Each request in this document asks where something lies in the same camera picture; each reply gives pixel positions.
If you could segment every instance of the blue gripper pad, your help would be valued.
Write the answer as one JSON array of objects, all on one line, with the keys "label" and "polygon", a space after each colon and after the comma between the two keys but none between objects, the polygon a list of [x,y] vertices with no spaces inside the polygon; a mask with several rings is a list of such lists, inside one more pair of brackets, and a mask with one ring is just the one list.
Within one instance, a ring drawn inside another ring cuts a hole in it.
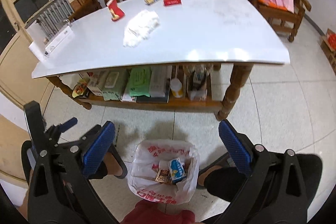
[{"label": "blue gripper pad", "polygon": [[224,120],[219,123],[218,132],[238,172],[249,176],[252,172],[251,155],[238,139],[236,130],[234,130],[228,121]]},{"label": "blue gripper pad", "polygon": [[93,175],[97,172],[106,152],[113,143],[115,132],[116,129],[114,124],[110,121],[107,121],[97,133],[98,137],[82,156],[82,174],[85,178],[88,178],[89,175]]}]

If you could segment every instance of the door handle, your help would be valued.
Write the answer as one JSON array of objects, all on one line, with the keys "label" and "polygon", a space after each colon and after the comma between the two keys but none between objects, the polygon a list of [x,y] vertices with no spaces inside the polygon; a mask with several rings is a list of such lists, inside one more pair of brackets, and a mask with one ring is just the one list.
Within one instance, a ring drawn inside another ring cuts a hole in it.
[{"label": "door handle", "polygon": [[16,22],[14,22],[14,25],[17,27],[17,32],[20,30],[20,26],[19,26],[19,24],[17,24]]}]

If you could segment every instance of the human foot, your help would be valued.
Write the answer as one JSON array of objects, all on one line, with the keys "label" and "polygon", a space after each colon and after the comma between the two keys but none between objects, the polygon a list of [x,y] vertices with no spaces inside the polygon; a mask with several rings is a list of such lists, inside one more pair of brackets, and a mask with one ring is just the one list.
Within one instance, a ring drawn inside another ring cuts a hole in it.
[{"label": "human foot", "polygon": [[204,181],[206,179],[206,177],[212,172],[215,171],[217,169],[221,169],[223,167],[221,167],[220,165],[215,165],[213,167],[210,167],[208,170],[206,170],[203,174],[199,175],[197,183],[199,185],[201,185],[202,187],[204,187]]},{"label": "human foot", "polygon": [[107,167],[108,175],[120,176],[123,173],[123,169],[120,164],[117,162],[112,153],[107,152],[104,156],[104,163]]}]

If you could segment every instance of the glass pane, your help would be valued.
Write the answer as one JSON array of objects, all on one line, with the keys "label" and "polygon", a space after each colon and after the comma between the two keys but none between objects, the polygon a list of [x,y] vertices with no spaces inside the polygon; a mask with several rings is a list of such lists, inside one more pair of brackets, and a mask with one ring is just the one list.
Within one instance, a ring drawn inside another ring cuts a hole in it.
[{"label": "glass pane", "polygon": [[23,22],[41,9],[49,0],[17,0],[14,5]]},{"label": "glass pane", "polygon": [[0,54],[16,34],[0,3]]}]

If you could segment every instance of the table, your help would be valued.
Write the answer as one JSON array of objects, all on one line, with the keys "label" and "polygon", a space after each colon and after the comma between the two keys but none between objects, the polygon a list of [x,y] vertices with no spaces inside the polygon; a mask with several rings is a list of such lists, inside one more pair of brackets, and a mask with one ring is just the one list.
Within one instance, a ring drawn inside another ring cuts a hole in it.
[{"label": "table", "polygon": [[[290,62],[287,48],[247,0],[182,0],[182,5],[169,7],[164,7],[161,0],[150,6],[144,0],[126,0],[119,3],[119,7],[125,17],[117,22],[111,21],[107,7],[75,21],[72,24],[73,41],[58,46],[47,63],[39,62],[32,77],[47,77],[70,95],[71,89],[61,82],[59,75],[149,64],[212,63],[219,69],[221,63],[229,62],[234,64],[231,84],[222,102],[212,101],[211,90],[205,102],[170,96],[165,105],[105,102],[94,95],[86,100],[76,100],[87,109],[91,104],[167,110],[217,109],[216,117],[222,120],[232,110],[254,63]],[[137,47],[123,47],[125,26],[144,9],[158,14],[160,26]]]}]

